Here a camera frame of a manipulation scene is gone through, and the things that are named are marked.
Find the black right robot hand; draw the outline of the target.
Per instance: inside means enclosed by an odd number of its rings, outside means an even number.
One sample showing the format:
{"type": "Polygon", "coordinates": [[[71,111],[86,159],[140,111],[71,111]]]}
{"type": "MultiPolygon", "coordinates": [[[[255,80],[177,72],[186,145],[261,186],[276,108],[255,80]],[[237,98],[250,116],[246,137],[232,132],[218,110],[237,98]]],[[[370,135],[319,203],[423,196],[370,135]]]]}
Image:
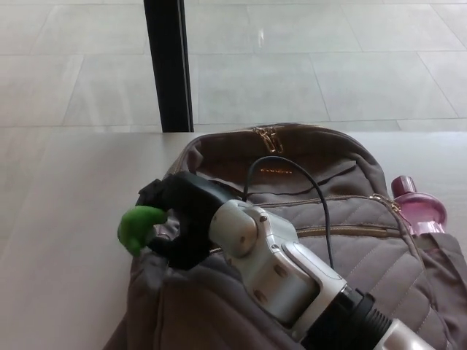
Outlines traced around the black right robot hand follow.
{"type": "Polygon", "coordinates": [[[153,238],[148,247],[166,258],[171,268],[190,270],[205,260],[214,244],[209,226],[215,212],[236,196],[209,180],[181,171],[156,179],[139,191],[138,206],[173,211],[179,234],[167,241],[153,238]]]}

